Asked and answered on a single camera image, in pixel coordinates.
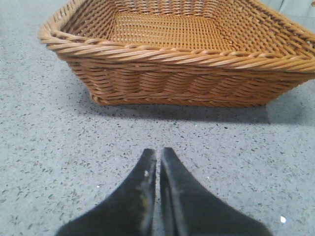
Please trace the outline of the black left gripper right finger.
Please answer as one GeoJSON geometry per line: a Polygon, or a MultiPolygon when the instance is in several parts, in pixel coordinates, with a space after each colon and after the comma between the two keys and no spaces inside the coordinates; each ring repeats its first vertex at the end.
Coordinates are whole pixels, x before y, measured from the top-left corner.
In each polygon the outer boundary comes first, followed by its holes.
{"type": "Polygon", "coordinates": [[[175,151],[161,155],[160,194],[167,236],[270,236],[259,221],[209,192],[187,170],[175,151]]]}

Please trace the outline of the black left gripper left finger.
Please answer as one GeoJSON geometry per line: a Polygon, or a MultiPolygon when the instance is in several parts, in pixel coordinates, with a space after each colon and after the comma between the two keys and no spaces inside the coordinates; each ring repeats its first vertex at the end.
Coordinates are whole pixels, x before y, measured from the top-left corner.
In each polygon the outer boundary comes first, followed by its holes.
{"type": "Polygon", "coordinates": [[[156,156],[145,149],[121,185],[103,202],[64,224],[58,236],[150,236],[156,196],[156,156]]]}

